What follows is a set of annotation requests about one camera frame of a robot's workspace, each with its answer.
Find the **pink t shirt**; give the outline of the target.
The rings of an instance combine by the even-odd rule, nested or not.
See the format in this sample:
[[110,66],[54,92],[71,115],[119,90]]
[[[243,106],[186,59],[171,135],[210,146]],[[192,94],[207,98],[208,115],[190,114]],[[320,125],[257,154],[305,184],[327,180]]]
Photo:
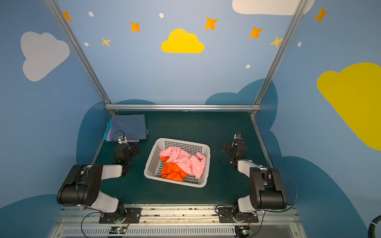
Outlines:
[[201,178],[206,165],[206,157],[203,154],[197,152],[195,155],[191,155],[179,147],[162,150],[160,156],[168,157],[169,163],[176,164],[185,173],[194,175],[198,179]]

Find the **white plastic laundry basket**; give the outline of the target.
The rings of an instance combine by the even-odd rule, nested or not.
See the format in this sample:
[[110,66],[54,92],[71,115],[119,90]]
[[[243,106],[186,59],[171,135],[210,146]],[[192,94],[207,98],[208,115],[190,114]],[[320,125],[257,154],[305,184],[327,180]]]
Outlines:
[[[195,155],[197,152],[203,154],[206,157],[206,165],[201,178],[196,178],[194,175],[190,174],[184,178],[183,182],[162,178],[161,172],[164,167],[164,163],[161,161],[160,152],[168,149],[169,147],[179,147],[191,155]],[[189,141],[160,138],[155,142],[152,148],[145,166],[144,175],[148,179],[202,188],[207,183],[209,167],[210,147],[208,145]]]

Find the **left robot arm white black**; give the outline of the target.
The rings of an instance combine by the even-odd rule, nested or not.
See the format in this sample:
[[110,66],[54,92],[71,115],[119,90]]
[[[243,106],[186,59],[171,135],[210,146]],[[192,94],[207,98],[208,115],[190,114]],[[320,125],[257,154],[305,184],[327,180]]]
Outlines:
[[100,190],[101,182],[126,176],[132,157],[140,154],[137,143],[118,144],[109,165],[74,165],[57,194],[61,205],[82,206],[100,212],[100,224],[137,224],[141,209],[127,209],[122,199]]

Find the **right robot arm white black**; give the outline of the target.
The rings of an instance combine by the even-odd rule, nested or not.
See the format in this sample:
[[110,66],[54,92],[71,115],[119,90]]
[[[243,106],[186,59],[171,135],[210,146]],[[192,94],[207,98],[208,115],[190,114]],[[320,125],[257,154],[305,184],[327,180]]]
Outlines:
[[244,221],[259,210],[286,210],[288,201],[278,169],[267,168],[247,159],[246,143],[241,138],[225,143],[222,151],[230,157],[233,168],[249,179],[249,194],[238,198],[232,208],[232,216],[236,221]]

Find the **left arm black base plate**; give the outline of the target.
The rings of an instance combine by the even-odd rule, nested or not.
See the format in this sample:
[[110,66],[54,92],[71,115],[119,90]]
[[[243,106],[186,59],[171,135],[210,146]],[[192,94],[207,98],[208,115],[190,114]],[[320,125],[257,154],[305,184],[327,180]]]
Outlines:
[[127,207],[124,212],[117,210],[114,213],[102,213],[99,224],[137,224],[140,221],[142,209]]

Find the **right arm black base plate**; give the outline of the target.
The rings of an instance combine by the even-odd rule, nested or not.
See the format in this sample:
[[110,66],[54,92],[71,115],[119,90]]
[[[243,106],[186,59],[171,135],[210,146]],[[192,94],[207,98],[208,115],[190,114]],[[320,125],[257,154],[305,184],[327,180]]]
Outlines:
[[220,223],[258,223],[257,213],[243,213],[232,206],[217,206],[215,212]]

